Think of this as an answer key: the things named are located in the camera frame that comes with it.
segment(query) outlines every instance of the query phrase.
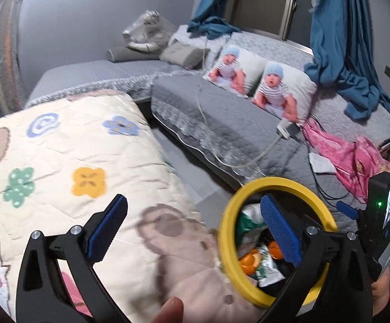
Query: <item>gray tile floor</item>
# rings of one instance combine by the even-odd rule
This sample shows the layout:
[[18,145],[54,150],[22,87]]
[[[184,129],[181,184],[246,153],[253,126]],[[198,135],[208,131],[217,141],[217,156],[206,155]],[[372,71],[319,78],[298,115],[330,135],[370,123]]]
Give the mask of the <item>gray tile floor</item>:
[[203,221],[209,228],[217,228],[222,213],[234,194],[232,188],[209,171],[165,129],[157,124],[150,124],[153,135],[168,154],[170,163],[185,184]]

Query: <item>striped shirt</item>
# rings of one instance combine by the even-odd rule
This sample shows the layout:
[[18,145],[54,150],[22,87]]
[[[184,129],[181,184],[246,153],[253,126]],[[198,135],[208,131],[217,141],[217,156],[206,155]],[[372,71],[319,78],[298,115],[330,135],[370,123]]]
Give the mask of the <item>striped shirt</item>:
[[290,95],[288,88],[282,83],[276,87],[269,87],[263,82],[259,88],[259,92],[261,92],[267,101],[276,108],[283,108],[285,105],[285,97]]
[[225,64],[221,61],[216,68],[219,70],[220,76],[226,80],[232,80],[236,75],[235,72],[242,70],[238,61],[233,61],[231,64]]

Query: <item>white tissue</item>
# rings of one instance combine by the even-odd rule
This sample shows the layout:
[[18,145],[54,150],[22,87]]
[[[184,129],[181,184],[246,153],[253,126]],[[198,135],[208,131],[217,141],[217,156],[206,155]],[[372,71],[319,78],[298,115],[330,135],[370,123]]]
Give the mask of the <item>white tissue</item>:
[[314,173],[336,173],[337,170],[332,162],[316,153],[309,153],[309,161]]

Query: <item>baby photo pillow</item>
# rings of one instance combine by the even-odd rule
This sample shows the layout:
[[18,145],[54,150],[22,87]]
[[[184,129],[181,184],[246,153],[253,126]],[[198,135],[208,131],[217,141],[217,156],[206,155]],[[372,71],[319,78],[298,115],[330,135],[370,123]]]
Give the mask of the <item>baby photo pillow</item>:
[[268,61],[252,102],[279,119],[303,123],[315,92],[316,84],[304,72]]
[[241,97],[258,83],[267,60],[235,45],[227,45],[204,79]]

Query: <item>wall outlet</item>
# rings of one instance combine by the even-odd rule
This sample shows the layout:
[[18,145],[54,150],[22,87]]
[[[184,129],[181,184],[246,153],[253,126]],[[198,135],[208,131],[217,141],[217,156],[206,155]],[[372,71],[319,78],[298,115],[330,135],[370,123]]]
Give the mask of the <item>wall outlet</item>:
[[385,75],[390,78],[390,68],[388,66],[385,67]]

